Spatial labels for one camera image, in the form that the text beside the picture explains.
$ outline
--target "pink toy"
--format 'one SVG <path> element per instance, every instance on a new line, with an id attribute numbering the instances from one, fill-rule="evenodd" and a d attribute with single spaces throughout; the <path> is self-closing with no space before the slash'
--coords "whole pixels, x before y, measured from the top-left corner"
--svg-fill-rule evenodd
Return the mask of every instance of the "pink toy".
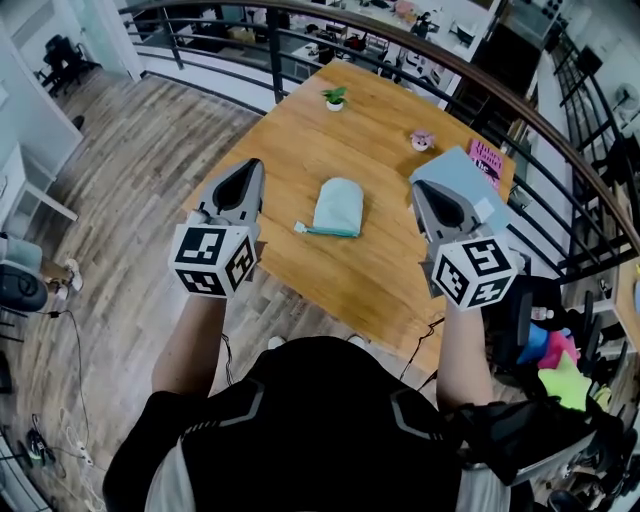
<path id="1" fill-rule="evenodd" d="M 563 352 L 566 352 L 571 360 L 578 364 L 580 353 L 576 349 L 573 337 L 567 338 L 562 334 L 562 331 L 551 332 L 549 334 L 549 343 L 547 344 L 547 353 L 538 361 L 538 368 L 541 370 L 555 370 L 558 367 L 558 363 L 560 363 Z"/>

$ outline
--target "floor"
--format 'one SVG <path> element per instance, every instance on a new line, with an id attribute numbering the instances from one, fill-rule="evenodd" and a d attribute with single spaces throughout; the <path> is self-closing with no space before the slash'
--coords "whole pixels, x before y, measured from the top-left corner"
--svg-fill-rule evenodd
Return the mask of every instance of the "floor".
<path id="1" fill-rule="evenodd" d="M 87 510 L 86 499 L 99 508 L 90 487 L 100 494 L 104 469 L 149 396 L 153 364 L 186 300 L 166 263 L 174 226 L 184 219 L 180 206 L 259 117 L 157 77 L 134 85 L 101 71 L 58 101 L 70 118 L 86 118 L 85 139 L 50 191 L 79 220 L 40 210 L 29 238 L 55 261 L 77 258 L 83 270 L 83 290 L 46 310 L 68 308 L 78 323 L 87 448 L 95 468 L 58 450 L 66 478 L 61 467 L 36 469 L 31 477 L 60 510 Z M 24 345 L 0 342 L 16 388 L 0 399 L 0 422 L 15 446 L 30 428 L 31 414 L 38 414 L 47 442 L 73 451 L 66 434 L 72 441 L 87 436 L 73 323 L 67 315 L 32 316 L 20 331 Z M 235 378 L 272 335 L 353 334 L 262 271 L 230 302 L 225 332 Z M 406 365 L 367 348 L 395 375 Z M 219 364 L 214 392 L 226 386 L 224 350 Z M 410 368 L 405 380 L 417 386 L 425 378 Z M 425 393 L 433 393 L 432 385 Z"/>

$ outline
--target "table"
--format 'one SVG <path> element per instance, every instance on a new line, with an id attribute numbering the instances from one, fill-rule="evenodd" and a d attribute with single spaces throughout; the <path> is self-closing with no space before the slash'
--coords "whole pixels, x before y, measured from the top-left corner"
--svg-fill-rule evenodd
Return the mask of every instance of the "table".
<path id="1" fill-rule="evenodd" d="M 320 92 L 346 86 L 349 103 L 330 112 Z M 424 128 L 436 148 L 414 151 L 409 135 Z M 431 299 L 422 270 L 426 244 L 418 232 L 408 178 L 420 165 L 474 138 L 469 127 L 415 94 L 353 64 L 333 61 L 258 122 L 208 174 L 183 205 L 197 207 L 217 173 L 260 158 L 267 174 L 261 240 L 264 270 L 281 279 L 353 330 L 408 359 L 427 325 L 439 318 L 444 297 Z M 515 163 L 505 158 L 500 195 L 509 195 Z M 341 239 L 298 234 L 296 221 L 313 223 L 321 185 L 341 176 L 364 191 L 362 234 Z M 441 327 L 414 362 L 437 367 Z"/>
<path id="2" fill-rule="evenodd" d="M 61 213 L 72 221 L 78 220 L 78 216 L 69 210 L 66 206 L 60 204 L 58 201 L 47 195 L 43 190 L 36 187 L 31 183 L 27 177 L 27 173 L 24 168 L 24 155 L 22 148 L 17 144 L 11 152 L 9 158 L 0 169 L 0 183 L 4 183 L 4 191 L 0 195 L 0 227 L 5 231 L 10 231 L 11 234 L 18 238 L 22 238 L 26 233 L 26 228 L 31 220 L 31 217 L 18 212 L 17 208 L 25 194 L 31 194 L 38 201 L 42 201 L 50 208 L 53 208 L 58 213 Z M 37 162 L 32 160 L 32 164 L 40 170 L 47 178 L 55 179 L 46 169 L 42 168 Z M 10 220 L 23 217 L 20 220 L 19 229 L 7 229 L 7 224 Z"/>
<path id="3" fill-rule="evenodd" d="M 624 189 L 616 183 L 613 190 L 618 204 L 628 212 L 629 198 L 626 196 Z M 629 245 L 626 244 L 620 248 L 620 251 L 624 252 L 628 249 Z M 640 274 L 636 270 L 638 265 L 640 265 L 640 258 L 635 258 L 613 269 L 611 297 L 596 300 L 593 304 L 594 313 L 610 311 L 615 315 L 629 341 L 629 350 L 636 352 L 640 351 L 640 314 L 636 313 L 635 308 L 635 286 L 636 282 L 640 280 Z M 574 309 L 582 312 L 584 311 L 584 306 L 574 306 Z M 617 355 L 619 350 L 620 346 L 618 345 L 605 346 L 600 350 L 600 353 L 601 355 L 612 356 Z"/>

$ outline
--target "pink book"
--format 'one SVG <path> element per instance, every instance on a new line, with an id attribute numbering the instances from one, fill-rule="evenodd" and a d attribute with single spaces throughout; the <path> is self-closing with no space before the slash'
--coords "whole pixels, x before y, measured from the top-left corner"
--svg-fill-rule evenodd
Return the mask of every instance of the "pink book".
<path id="1" fill-rule="evenodd" d="M 500 177 L 502 176 L 502 153 L 498 153 L 479 140 L 474 139 L 469 150 L 469 157 L 484 173 L 493 188 L 498 190 L 500 188 Z"/>

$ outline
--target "black shirt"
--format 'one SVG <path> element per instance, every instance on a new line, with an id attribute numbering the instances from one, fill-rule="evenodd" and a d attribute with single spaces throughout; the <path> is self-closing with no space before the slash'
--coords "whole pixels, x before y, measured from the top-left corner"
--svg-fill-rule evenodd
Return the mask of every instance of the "black shirt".
<path id="1" fill-rule="evenodd" d="M 207 399 L 154 393 L 103 493 L 110 511 L 144 510 L 181 439 L 198 510 L 454 510 L 460 468 L 444 427 L 364 350 L 300 339 Z"/>

